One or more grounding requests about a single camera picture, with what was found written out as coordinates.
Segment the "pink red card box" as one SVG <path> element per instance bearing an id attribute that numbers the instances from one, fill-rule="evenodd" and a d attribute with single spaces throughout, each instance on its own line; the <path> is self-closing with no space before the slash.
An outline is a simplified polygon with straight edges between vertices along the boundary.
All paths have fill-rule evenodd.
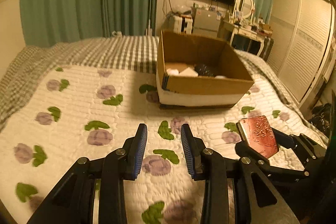
<path id="1" fill-rule="evenodd" d="M 266 116 L 243 118 L 236 126 L 241 138 L 265 158 L 269 159 L 278 153 L 276 138 Z"/>

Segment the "black remote control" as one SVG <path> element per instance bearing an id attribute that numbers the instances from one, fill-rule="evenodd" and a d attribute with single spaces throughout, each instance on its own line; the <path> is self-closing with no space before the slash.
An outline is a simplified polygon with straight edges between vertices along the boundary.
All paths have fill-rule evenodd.
<path id="1" fill-rule="evenodd" d="M 197 64 L 195 65 L 194 70 L 199 76 L 215 77 L 218 75 L 218 70 L 215 67 L 206 64 Z"/>

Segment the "white bottle with loop lid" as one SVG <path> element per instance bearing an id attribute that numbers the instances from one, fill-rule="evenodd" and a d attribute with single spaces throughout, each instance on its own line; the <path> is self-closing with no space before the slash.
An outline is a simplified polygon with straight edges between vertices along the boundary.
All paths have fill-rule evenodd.
<path id="1" fill-rule="evenodd" d="M 166 70 L 166 73 L 169 75 L 169 76 L 178 76 L 179 75 L 179 70 L 178 69 L 167 69 Z"/>

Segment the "clear plastic water jug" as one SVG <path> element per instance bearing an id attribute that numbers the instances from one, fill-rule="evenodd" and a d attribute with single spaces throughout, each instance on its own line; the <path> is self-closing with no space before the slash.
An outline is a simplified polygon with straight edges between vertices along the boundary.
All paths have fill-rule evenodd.
<path id="1" fill-rule="evenodd" d="M 113 31 L 113 32 L 112 32 L 112 35 L 113 35 L 114 37 L 122 37 L 122 32 L 121 32 L 121 31 Z"/>

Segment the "white tube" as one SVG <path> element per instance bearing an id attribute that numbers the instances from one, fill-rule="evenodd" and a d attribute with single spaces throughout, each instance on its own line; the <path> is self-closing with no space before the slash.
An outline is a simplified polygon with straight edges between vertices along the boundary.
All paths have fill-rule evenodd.
<path id="1" fill-rule="evenodd" d="M 187 67 L 178 74 L 181 77 L 198 77 L 198 73 L 191 67 Z"/>

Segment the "open cardboard box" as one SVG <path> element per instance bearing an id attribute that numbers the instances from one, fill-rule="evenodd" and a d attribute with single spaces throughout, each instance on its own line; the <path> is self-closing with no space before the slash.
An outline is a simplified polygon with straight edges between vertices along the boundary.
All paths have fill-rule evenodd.
<path id="1" fill-rule="evenodd" d="M 172 31 L 159 38 L 156 81 L 167 108 L 230 108 L 254 84 L 224 40 Z"/>

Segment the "white dressing table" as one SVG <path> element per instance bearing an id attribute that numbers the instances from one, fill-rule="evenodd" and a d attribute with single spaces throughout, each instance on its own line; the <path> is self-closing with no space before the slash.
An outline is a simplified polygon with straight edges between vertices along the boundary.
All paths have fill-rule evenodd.
<path id="1" fill-rule="evenodd" d="M 256 31 L 223 20 L 220 31 L 222 37 L 228 40 L 230 46 L 236 50 L 252 53 L 267 61 L 274 41 Z"/>

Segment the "floral white quilt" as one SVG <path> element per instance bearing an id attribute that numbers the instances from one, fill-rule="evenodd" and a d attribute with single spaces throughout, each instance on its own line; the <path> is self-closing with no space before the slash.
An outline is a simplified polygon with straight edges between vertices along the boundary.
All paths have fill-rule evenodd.
<path id="1" fill-rule="evenodd" d="M 319 144 L 326 138 L 306 127 L 262 76 L 230 109 L 163 110 L 148 73 L 72 66 L 51 71 L 29 103 L 1 132 L 1 201 L 26 223 L 41 201 L 80 157 L 105 157 L 147 126 L 143 165 L 125 182 L 129 223 L 198 223 L 203 182 L 187 172 L 181 126 L 226 158 L 236 159 L 236 122 L 264 115 L 286 134 L 305 134 Z"/>

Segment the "grey mini fridge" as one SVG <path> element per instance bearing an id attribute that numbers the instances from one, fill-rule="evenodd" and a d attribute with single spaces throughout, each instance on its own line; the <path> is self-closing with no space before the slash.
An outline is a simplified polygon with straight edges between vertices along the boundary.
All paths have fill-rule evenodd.
<path id="1" fill-rule="evenodd" d="M 197 8 L 193 23 L 193 34 L 216 38 L 221 23 L 221 16 L 214 11 Z"/>

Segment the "white louvred wardrobe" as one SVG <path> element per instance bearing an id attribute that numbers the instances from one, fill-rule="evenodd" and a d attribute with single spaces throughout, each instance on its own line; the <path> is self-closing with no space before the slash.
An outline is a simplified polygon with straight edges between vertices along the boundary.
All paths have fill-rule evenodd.
<path id="1" fill-rule="evenodd" d="M 323 79 L 335 9 L 330 0 L 273 0 L 268 64 L 299 107 L 307 107 Z"/>

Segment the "grey checked bedsheet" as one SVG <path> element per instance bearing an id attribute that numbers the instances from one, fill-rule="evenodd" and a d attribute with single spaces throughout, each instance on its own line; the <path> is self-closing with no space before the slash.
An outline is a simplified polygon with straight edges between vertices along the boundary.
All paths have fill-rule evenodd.
<path id="1" fill-rule="evenodd" d="M 123 36 L 57 43 L 50 48 L 24 47 L 1 79 L 1 128 L 31 99 L 51 70 L 80 65 L 155 73 L 159 38 Z"/>

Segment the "oval white vanity mirror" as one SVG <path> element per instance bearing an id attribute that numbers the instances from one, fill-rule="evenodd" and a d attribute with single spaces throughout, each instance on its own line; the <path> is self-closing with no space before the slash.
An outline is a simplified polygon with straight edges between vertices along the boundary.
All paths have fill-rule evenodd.
<path id="1" fill-rule="evenodd" d="M 234 5 L 234 16 L 239 19 L 248 19 L 255 12 L 254 0 L 236 0 Z"/>

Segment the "white suitcase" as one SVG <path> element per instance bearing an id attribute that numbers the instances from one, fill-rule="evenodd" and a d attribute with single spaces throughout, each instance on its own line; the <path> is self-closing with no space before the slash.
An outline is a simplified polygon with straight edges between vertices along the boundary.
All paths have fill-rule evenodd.
<path id="1" fill-rule="evenodd" d="M 171 15 L 169 17 L 168 29 L 175 33 L 191 34 L 193 19 L 189 15 Z"/>

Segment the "light blue earbuds case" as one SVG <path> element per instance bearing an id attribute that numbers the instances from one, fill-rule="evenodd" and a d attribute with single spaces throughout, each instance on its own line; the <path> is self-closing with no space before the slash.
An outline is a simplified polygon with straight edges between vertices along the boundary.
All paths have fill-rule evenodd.
<path id="1" fill-rule="evenodd" d="M 216 79 L 226 79 L 227 77 L 226 76 L 220 76 L 220 75 L 218 75 L 218 76 L 215 76 L 215 78 Z"/>

